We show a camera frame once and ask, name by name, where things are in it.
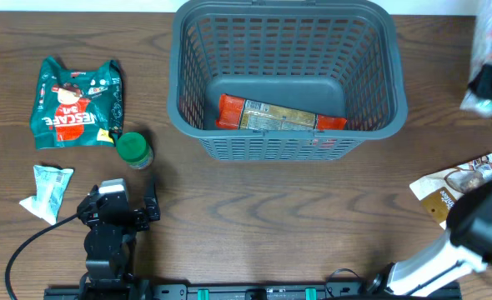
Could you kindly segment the Kleenex tissue multipack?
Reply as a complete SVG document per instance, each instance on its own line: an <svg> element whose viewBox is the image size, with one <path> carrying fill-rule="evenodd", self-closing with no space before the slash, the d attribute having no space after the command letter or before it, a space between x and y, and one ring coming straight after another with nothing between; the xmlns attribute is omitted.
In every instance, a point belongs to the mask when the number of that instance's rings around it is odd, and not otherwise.
<svg viewBox="0 0 492 300"><path fill-rule="evenodd" d="M492 64L492 0L479 3L470 59L469 83L484 64ZM484 118L492 117L492 101L477 97L468 86L460 108L477 113Z"/></svg>

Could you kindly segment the green Nescafe coffee bag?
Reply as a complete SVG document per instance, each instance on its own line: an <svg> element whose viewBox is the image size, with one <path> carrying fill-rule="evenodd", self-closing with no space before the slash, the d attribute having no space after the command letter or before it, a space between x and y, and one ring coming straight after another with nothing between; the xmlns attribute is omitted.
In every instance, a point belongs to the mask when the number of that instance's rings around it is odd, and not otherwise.
<svg viewBox="0 0 492 300"><path fill-rule="evenodd" d="M113 147L123 131L123 82L118 63L93 71L43 60L29 120L37 150Z"/></svg>

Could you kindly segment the brown white snack pouch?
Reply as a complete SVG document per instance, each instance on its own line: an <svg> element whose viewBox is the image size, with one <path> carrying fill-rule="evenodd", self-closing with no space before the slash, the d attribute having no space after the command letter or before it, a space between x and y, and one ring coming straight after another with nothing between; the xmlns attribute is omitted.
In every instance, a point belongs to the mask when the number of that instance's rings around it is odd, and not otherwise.
<svg viewBox="0 0 492 300"><path fill-rule="evenodd" d="M419 178L409 185L426 212L443 228L449 210L466 193L492 180L492 153Z"/></svg>

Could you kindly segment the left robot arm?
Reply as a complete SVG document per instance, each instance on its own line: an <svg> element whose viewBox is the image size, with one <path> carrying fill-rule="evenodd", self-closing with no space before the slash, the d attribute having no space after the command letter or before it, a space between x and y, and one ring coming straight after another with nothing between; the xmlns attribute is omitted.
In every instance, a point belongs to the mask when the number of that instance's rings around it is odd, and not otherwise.
<svg viewBox="0 0 492 300"><path fill-rule="evenodd" d="M93 186L78 205L78 219L90 228L83 244L89 279L83 298L149 297L148 284L133 275L133 258L137 233L161 218L154 182L146 188L143 203L130 208L126 182L119 178Z"/></svg>

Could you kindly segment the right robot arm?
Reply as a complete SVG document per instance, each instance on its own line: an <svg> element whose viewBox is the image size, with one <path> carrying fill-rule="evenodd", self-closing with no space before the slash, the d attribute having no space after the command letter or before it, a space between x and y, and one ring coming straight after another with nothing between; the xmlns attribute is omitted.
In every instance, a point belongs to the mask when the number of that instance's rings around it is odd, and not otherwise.
<svg viewBox="0 0 492 300"><path fill-rule="evenodd" d="M427 297L492 265L492 153L409 187L444 233L413 257L388 265L362 288L365 294Z"/></svg>

